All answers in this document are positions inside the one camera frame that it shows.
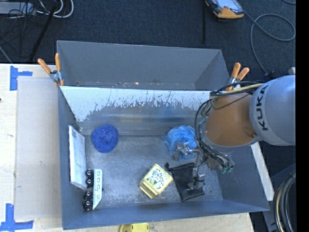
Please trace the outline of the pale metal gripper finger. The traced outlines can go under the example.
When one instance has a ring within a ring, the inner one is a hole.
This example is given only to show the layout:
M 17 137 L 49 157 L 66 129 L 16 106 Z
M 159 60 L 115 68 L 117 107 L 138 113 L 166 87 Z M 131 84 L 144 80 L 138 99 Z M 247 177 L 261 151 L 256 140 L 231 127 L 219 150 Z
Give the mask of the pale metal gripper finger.
M 195 157 L 194 153 L 192 153 L 189 143 L 177 142 L 175 143 L 174 150 L 174 159 L 175 160 L 189 160 Z
M 192 177 L 187 183 L 186 191 L 203 191 L 205 185 L 205 175 L 200 174 L 198 168 L 193 168 Z

